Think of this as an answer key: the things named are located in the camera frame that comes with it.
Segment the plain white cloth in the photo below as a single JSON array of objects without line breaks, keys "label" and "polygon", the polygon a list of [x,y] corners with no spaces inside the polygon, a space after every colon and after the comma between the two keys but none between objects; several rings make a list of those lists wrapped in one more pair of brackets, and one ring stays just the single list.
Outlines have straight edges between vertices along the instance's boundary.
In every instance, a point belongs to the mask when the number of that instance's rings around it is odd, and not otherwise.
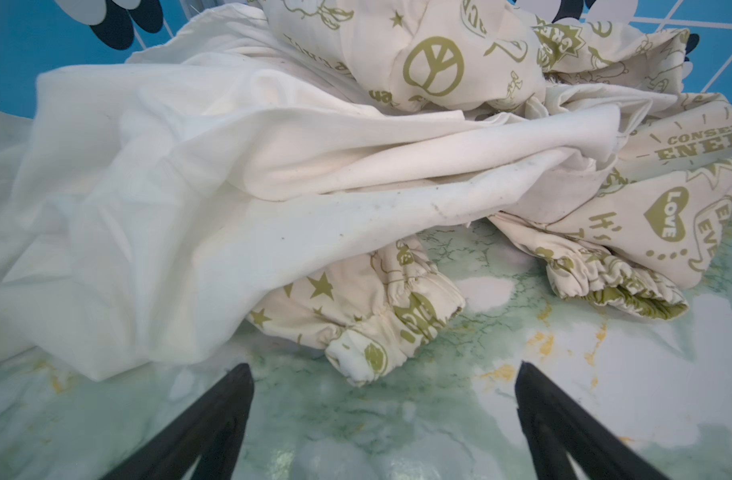
[{"label": "plain white cloth", "polygon": [[0,112],[0,361],[101,381],[207,359],[244,320],[371,382],[464,307],[417,234],[593,197],[682,86],[689,34],[507,1],[204,11]]}]

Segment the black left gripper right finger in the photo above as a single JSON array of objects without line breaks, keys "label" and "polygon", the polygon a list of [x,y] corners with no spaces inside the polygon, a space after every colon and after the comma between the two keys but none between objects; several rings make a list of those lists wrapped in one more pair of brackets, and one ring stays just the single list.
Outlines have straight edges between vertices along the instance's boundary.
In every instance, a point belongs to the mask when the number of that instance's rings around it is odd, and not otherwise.
[{"label": "black left gripper right finger", "polygon": [[539,479],[575,479],[574,464],[590,479],[666,479],[535,365],[520,365],[515,394]]}]

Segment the cream green-printed cloth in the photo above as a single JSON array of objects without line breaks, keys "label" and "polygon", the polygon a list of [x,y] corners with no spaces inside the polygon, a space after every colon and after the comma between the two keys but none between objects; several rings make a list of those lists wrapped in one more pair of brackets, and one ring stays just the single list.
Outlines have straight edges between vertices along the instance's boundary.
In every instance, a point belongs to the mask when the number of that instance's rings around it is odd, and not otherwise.
[{"label": "cream green-printed cloth", "polygon": [[611,152],[543,174],[490,216],[542,259],[553,291],[650,319],[688,310],[732,214],[732,107],[682,86],[693,35],[644,33],[627,1],[283,1],[273,32],[352,74],[379,104],[514,121],[513,154],[570,134],[572,113],[609,106]]}]

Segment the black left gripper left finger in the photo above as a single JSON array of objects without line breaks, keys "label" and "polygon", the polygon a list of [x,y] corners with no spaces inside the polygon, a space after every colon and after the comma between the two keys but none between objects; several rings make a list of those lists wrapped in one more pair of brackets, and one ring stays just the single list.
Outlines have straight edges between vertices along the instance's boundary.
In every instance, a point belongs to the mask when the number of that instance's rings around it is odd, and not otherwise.
[{"label": "black left gripper left finger", "polygon": [[254,397],[246,363],[232,370],[106,479],[230,479]]}]

